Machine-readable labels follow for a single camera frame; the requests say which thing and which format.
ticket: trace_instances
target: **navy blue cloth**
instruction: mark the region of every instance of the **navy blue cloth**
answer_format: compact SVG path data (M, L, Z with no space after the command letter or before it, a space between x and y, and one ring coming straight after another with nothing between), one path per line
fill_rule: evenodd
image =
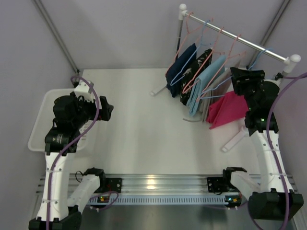
M192 54L196 50L195 43L190 45L183 54L174 62L174 64L169 68L169 70L166 73L166 87L171 91L172 97L176 97L181 92L181 80L178 81L176 84L171 86L172 79L181 71L184 64L187 62L187 60L192 56ZM196 52L193 55L193 57L190 59L188 64L184 67L182 72L177 76L177 79L181 78L182 74L186 72L186 70L189 68L190 64L196 60Z

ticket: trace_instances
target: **metal rod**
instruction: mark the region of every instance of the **metal rod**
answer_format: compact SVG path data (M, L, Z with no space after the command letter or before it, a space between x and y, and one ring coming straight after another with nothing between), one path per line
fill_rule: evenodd
M63 54L65 55L66 59L68 60L71 68L73 71L78 74L79 69L77 68L75 62L73 61L71 54L69 53L68 49L66 48L65 43L63 42L63 39L59 35L59 32L57 28L55 27L54 23L52 22L45 6L41 2L41 0L32 0L33 4L36 6L36 8L39 10L40 14L42 15L44 21L47 24L47 27L50 29L51 33L53 34L54 38L56 39L60 49L62 50Z
M193 15L190 15L189 18L192 19L192 20L194 20L194 21L196 21L196 22L198 22L198 23L201 23L201 24L205 24L205 23L206 23L205 21L203 21L203 20L201 20L201 19L199 19L199 18L197 18L197 17L194 17ZM209 28L211 28L211 29L213 29L213 30L215 30L215 31L220 31L220 30L221 30L221 28L219 28L219 27L217 27L217 26L215 26L215 25L213 25L213 24L211 24L211 23L207 23L206 26L209 27ZM226 31L226 30L222 30L221 33L224 34L224 35L226 35L226 36L228 36L228 37L230 37L230 38L232 38L232 39L236 39L236 38L237 38L237 35L232 34L232 33L228 32L228 31ZM244 38L242 38L242 37L239 37L239 38L237 39L237 41L239 41L240 43L243 43L243 44L245 44L245 45L247 45L247 46L249 46L249 47L251 47L251 48L253 48L253 49L255 49L255 50L258 50L258 51L263 51L263 50L265 50L264 47L262 47L262 46L260 46L260 45L257 45L257 44L255 44L255 43L252 43L252 42L250 42L250 41L248 41L248 40L246 40L246 39L244 39ZM278 54L275 54L275 53L273 53L273 52L271 52L271 51L269 51L269 50L264 51L264 54L266 54L266 55L268 55L268 56L270 56L270 57L272 57L272 58L274 58L274 59L276 59L276 60L279 60L279 61L281 61L281 62L286 61L286 58L285 58L285 57L282 57L282 56L280 56L280 55L278 55Z
M179 50L180 47L180 40L181 40L181 32L182 32L182 25L183 25L183 20L178 21L178 29L177 29L177 47L176 47L176 53Z
M287 7L289 6L289 3L291 2L291 0L284 0L280 6L280 8L278 9L276 15L274 16L269 28L267 29L267 31L265 32L265 35L263 36L260 45L261 46L265 46L269 37L271 36L271 34L273 33L274 29L276 28L276 25L278 24L279 20L281 19L283 13L285 12L285 10L287 9ZM254 61L256 60L258 55L258 51L254 52L253 57L250 59L248 66L251 66L252 63L254 63Z

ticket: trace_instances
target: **gray wall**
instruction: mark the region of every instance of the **gray wall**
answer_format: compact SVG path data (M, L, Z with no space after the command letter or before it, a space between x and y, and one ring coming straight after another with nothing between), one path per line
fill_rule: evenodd
M255 42L260 41L281 4L280 0L42 1L81 69L168 66L174 57L181 3L195 16L214 17L216 25ZM215 35L206 33L205 43L214 41ZM227 51L231 43L221 36L218 49ZM237 44L234 53L246 49Z
M0 229L28 229L43 153L27 142L45 93L73 74L30 0L0 1Z
M291 76L298 76L307 71L306 21L307 1L294 0L290 3L276 31L267 46L273 47L287 57L300 54L301 62ZM283 64L272 58L262 57L259 68L268 76L283 69ZM276 118L280 129L280 145L286 170L294 176L299 191L307 201L307 80L297 82L280 99L276 108Z

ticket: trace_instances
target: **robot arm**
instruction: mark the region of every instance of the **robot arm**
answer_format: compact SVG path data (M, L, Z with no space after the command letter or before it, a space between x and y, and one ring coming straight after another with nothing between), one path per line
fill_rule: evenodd
M301 194L294 194L286 175L280 175L273 151L266 134L269 110L276 99L278 82L264 79L264 71L247 71L231 68L232 83L237 95L243 95L249 111L246 113L245 125L257 152L261 174L261 184L255 183L246 171L232 171L230 184L236 187L248 199L248 207L254 219L283 220L285 213L285 196L290 199L289 219L302 207ZM283 161L278 145L278 126L274 115L270 120L269 133L283 172ZM285 176L287 194L281 177Z
M44 194L40 210L35 219L29 222L30 230L46 229L46 220L49 216L49 229L70 230L79 229L82 212L92 194L105 187L106 175L100 169L88 169L84 173L82 182L67 199L69 176L72 162L77 150L77 142L73 144L56 163L51 172L51 165L59 152L72 140L80 135L80 128L93 120L96 113L95 100L91 90L83 81L70 95L57 98L54 101L53 112L55 118L53 126L45 137L46 178L52 173L52 180L45 180ZM102 109L99 110L98 120L108 121L113 106L107 103L105 97L100 96ZM48 187L51 186L51 198L47 198Z

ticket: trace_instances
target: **pink hanger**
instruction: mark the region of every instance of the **pink hanger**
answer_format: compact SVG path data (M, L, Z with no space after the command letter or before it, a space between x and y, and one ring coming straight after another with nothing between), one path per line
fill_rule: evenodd
M189 20L191 14L193 14L193 12L190 12L190 13L188 14L188 16L187 16L187 19L186 19L187 35L186 35L186 37L183 39L183 42L181 43L181 45L179 46L179 49L178 49L178 51L176 52L176 54L175 54L175 56L174 56L173 62L172 62L172 64L170 64L170 66L167 68L167 71L166 71L166 72L168 72L169 68L171 68L171 66L174 64L174 62L175 62L175 60L176 60L176 57L177 57L177 55L179 54L179 52L180 52L181 48L183 47L183 45L185 44L185 42L187 41L188 36L189 36L191 33L195 32L195 31L197 31L197 30L199 30L199 29L201 29L201 28L203 27L202 25L200 25L199 27L197 27L196 29L194 29L194 30L192 30L192 31L189 30L188 20ZM197 42L200 40L200 38L201 38L201 35L196 39L195 43L197 43Z
M239 35L235 38L235 40L234 40L234 42L232 43L231 48L230 48L230 50L229 50L228 56L227 56L227 58L226 58L226 61L225 61L225 62L223 63L223 65L219 68L219 70L215 73L215 75L211 78L211 80L209 81L209 83L207 84L207 86L205 87L205 89L202 91L202 93L204 93L204 92L207 90L207 88L210 86L211 82L214 81L215 77L218 75L218 73L220 72L220 70L224 67L224 65L226 64L226 62L227 62L229 59L234 58L234 57L237 57L237 56L240 56L240 55L243 55L243 57L245 56L246 51L243 51L243 52L241 52L241 53L239 53L239 54L230 56L230 55L231 55L231 52L232 52L232 50L233 50L233 48L234 48L234 45L235 45L237 39L238 39L240 36L241 36L241 35L239 34ZM198 96L197 99L196 99L196 101L199 102L200 99L201 99L201 97Z
M206 58L206 60L203 62L203 64L199 67L199 69L197 70L197 72L194 74L193 78L188 82L188 84L184 87L184 89L182 90L182 93L187 93L197 82L194 82L191 86L190 84L194 81L194 79L196 78L197 74L199 73L199 71L202 69L202 67L205 65L205 63L209 60L210 56L213 54L213 53L217 53L217 54L223 54L223 52L215 52L214 49L215 49L215 46L217 44L217 41L219 40L219 37L221 35L221 31L224 29L224 27L222 27L216 37L216 40L215 40L215 43L213 45L213 48L212 48L212 51L211 53L208 55L208 57Z

